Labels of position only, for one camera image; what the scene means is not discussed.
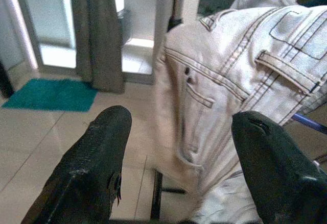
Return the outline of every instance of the blue metal bar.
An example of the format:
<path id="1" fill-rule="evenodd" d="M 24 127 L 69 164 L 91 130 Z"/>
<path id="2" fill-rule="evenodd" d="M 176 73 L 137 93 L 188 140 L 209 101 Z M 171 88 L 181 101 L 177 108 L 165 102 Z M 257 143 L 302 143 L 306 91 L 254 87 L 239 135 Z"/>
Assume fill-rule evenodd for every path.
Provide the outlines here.
<path id="1" fill-rule="evenodd" d="M 294 119 L 295 121 L 307 126 L 307 127 L 310 127 L 316 131 L 319 131 L 321 133 L 324 133 L 327 135 L 327 127 L 326 126 L 323 126 L 322 124 L 320 123 L 317 123 L 303 115 L 300 115 L 300 114 L 294 114 L 292 116 L 292 119 Z"/>

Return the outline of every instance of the grout line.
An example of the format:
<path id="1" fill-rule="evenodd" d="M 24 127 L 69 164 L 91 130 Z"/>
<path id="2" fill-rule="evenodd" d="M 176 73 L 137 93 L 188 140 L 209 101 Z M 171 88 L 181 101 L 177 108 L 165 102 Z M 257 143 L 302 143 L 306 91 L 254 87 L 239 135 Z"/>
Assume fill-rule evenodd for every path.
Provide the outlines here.
<path id="1" fill-rule="evenodd" d="M 145 169 L 146 169 L 146 165 L 147 165 L 147 159 L 148 159 L 148 156 L 146 155 L 146 157 L 145 157 L 145 161 L 144 161 L 144 168 L 143 168 L 143 174 L 142 174 L 142 179 L 141 179 L 141 185 L 140 185 L 140 187 L 139 187 L 138 197 L 137 197 L 137 203 L 136 203 L 136 208 L 135 208 L 135 212 L 134 212 L 134 220 L 135 220 L 135 218 L 136 218 L 136 212 L 137 212 L 137 208 L 138 208 L 139 196 L 140 196 L 140 194 L 141 194 L 141 189 L 142 189 L 142 184 L 143 184 L 144 173 L 145 173 Z"/>
<path id="2" fill-rule="evenodd" d="M 31 157 L 31 155 L 35 152 L 35 150 L 37 149 L 37 147 L 43 142 L 43 140 L 45 139 L 45 137 L 49 134 L 49 132 L 52 130 L 52 128 L 57 124 L 57 122 L 59 121 L 59 119 L 65 114 L 65 112 L 63 112 L 59 118 L 56 120 L 56 122 L 53 124 L 53 126 L 49 129 L 49 131 L 45 134 L 45 136 L 43 136 L 43 138 L 40 140 L 40 142 L 36 145 L 36 147 L 31 151 L 31 153 L 28 155 L 28 157 L 25 159 L 24 163 L 21 164 L 21 166 L 19 167 L 19 169 L 15 172 L 15 174 L 10 178 L 10 180 L 4 185 L 4 187 L 0 190 L 0 193 L 2 193 L 2 191 L 8 186 L 8 184 L 12 181 L 12 179 L 14 179 L 14 177 L 17 175 L 17 173 L 20 171 L 20 169 L 25 165 L 25 163 L 28 161 L 28 159 Z"/>

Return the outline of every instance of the teal doormat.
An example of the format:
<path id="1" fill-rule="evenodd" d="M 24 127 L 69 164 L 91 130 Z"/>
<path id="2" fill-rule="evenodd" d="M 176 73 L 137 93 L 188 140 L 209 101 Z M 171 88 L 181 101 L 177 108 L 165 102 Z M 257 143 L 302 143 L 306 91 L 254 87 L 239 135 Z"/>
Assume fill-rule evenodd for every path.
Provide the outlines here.
<path id="1" fill-rule="evenodd" d="M 97 91 L 73 80 L 31 79 L 3 108 L 87 112 Z"/>

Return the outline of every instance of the curtain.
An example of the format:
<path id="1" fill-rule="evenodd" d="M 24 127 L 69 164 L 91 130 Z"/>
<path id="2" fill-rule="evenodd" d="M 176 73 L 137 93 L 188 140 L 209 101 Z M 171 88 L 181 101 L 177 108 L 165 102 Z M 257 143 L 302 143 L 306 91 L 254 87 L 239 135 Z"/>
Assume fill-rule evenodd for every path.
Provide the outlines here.
<path id="1" fill-rule="evenodd" d="M 114 0 L 72 0 L 76 71 L 101 91 L 123 93 L 121 31 Z"/>

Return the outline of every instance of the gray curtain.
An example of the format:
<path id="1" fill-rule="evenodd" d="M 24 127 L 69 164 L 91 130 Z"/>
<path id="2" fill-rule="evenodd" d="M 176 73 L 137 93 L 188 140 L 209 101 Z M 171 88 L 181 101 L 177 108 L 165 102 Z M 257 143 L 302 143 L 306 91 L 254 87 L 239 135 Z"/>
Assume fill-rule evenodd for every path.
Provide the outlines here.
<path id="1" fill-rule="evenodd" d="M 72 0 L 76 70 L 101 91 L 123 93 L 121 31 L 114 0 Z"/>

